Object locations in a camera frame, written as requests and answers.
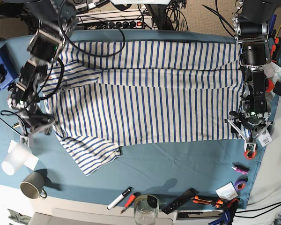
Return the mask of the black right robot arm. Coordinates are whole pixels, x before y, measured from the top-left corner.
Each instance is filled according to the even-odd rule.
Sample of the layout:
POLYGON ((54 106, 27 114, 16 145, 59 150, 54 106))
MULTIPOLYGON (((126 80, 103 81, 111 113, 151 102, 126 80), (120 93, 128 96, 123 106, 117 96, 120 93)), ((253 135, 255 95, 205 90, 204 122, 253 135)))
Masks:
POLYGON ((71 0, 25 0, 24 5, 39 20, 39 27, 28 45, 30 58, 23 65, 18 81, 7 99, 21 128, 20 144, 29 147, 32 135, 43 132, 50 135, 55 123, 38 105, 50 98, 40 97, 53 64, 61 62, 59 55, 77 26, 77 10, 71 0))

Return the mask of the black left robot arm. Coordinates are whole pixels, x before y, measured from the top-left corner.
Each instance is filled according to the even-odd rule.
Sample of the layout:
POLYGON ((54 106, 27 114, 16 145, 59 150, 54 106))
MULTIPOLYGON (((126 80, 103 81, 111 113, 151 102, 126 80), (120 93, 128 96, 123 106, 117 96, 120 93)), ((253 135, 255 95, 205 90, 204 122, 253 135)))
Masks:
POLYGON ((244 140, 244 152, 254 157, 257 139, 273 124, 271 106, 266 98, 268 80, 264 66, 270 63, 269 21, 277 4, 262 0, 237 0, 233 24, 243 70, 239 107, 225 120, 244 140))

